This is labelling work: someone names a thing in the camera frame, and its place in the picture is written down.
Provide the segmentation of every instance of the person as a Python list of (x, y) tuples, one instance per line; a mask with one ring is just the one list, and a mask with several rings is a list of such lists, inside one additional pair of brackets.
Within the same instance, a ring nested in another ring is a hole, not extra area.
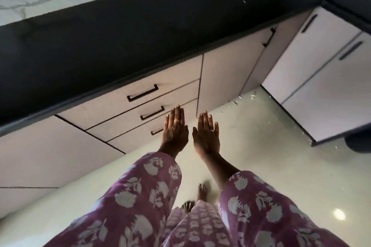
[(218, 206), (173, 204), (181, 183), (175, 162), (188, 143), (180, 106), (166, 116), (161, 146), (131, 165), (84, 216), (45, 246), (347, 246), (316, 226), (289, 198), (250, 171), (240, 171), (219, 153), (219, 125), (201, 113), (192, 132), (194, 148), (220, 189)]

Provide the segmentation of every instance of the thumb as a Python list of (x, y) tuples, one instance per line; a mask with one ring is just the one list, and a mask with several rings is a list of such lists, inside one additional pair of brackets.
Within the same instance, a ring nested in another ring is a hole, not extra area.
[(193, 132), (192, 132), (193, 140), (195, 139), (196, 135), (197, 135), (197, 128), (193, 127)]

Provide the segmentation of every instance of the ribbed drawer front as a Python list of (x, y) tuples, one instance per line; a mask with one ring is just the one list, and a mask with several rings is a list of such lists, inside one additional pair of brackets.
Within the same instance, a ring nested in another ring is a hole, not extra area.
[(59, 115), (86, 130), (199, 79), (201, 62), (202, 55), (63, 111)]
[[(182, 107), (184, 108), (186, 124), (188, 124), (196, 118), (197, 99), (183, 105)], [(161, 137), (164, 122), (165, 114), (113, 139), (108, 143), (125, 153), (129, 153), (140, 146)]]
[(131, 129), (169, 112), (176, 105), (183, 105), (198, 97), (199, 80), (127, 111), (89, 130), (90, 134), (109, 141)]

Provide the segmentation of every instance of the person's left hand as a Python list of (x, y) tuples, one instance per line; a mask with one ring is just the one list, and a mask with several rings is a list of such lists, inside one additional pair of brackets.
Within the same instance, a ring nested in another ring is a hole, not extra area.
[(159, 152), (176, 157), (188, 143), (188, 125), (184, 125), (184, 109), (178, 105), (165, 118), (164, 131)]

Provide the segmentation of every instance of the purple kurta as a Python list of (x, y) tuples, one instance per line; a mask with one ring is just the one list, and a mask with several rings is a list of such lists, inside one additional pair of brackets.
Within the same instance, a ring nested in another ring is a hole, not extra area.
[(180, 182), (174, 158), (148, 153), (45, 246), (347, 246), (250, 171), (226, 182), (218, 207), (200, 200), (187, 215), (173, 209)]

